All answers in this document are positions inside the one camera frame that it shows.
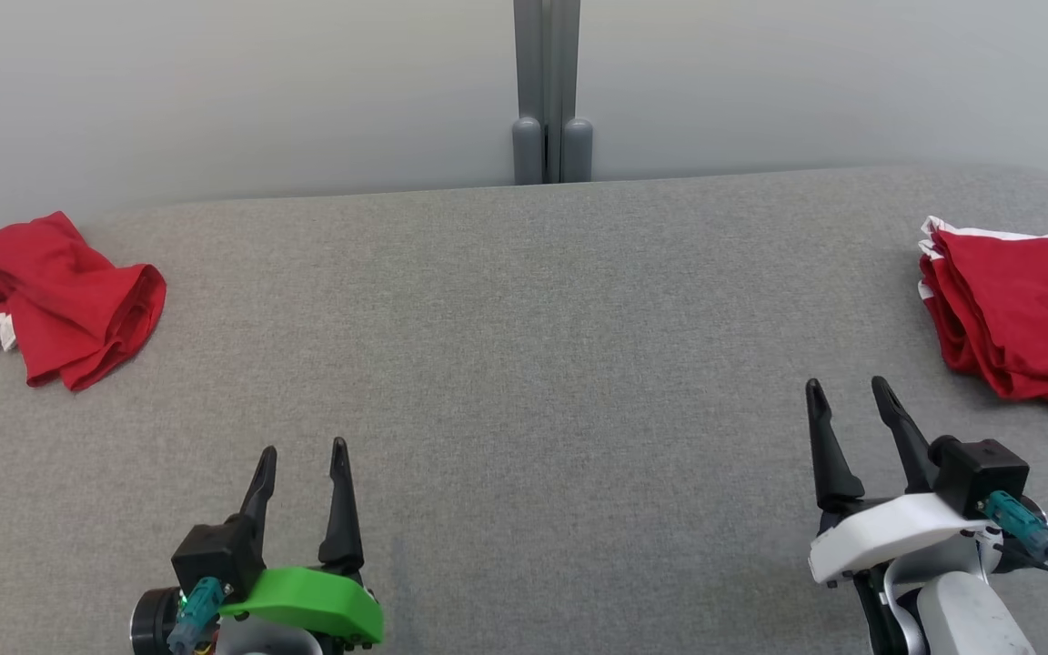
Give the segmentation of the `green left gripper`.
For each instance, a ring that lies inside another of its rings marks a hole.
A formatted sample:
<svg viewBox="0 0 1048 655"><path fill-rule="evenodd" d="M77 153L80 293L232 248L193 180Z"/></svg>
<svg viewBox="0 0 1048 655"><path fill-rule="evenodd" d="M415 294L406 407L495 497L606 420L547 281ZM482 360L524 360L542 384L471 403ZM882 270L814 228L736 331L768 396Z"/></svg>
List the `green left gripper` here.
<svg viewBox="0 0 1048 655"><path fill-rule="evenodd" d="M220 607L221 650L370 650L384 639L383 607L354 578L365 565L361 519L347 442L336 437L329 476L331 510L316 560L322 569L266 569L245 601ZM237 556L265 567L267 503L277 478L277 447L259 455L237 512Z"/></svg>

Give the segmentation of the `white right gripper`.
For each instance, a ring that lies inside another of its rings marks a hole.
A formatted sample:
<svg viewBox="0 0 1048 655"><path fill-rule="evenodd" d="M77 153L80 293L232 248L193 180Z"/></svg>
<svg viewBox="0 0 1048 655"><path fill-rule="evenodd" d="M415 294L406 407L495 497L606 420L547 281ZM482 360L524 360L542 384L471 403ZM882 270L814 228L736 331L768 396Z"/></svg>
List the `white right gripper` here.
<svg viewBox="0 0 1048 655"><path fill-rule="evenodd" d="M1002 546L1003 533L987 519L962 517L929 493L939 468L929 458L926 438L885 377L872 377L871 390L897 447L905 493L911 495L853 514L815 538L808 556L812 578L828 583L847 572L889 563L897 567L898 584L919 583L952 571L987 578L1001 563L1002 554L995 547ZM806 383L804 397L816 505L824 514L849 514L863 502L863 481L840 452L831 403L817 378Z"/></svg>

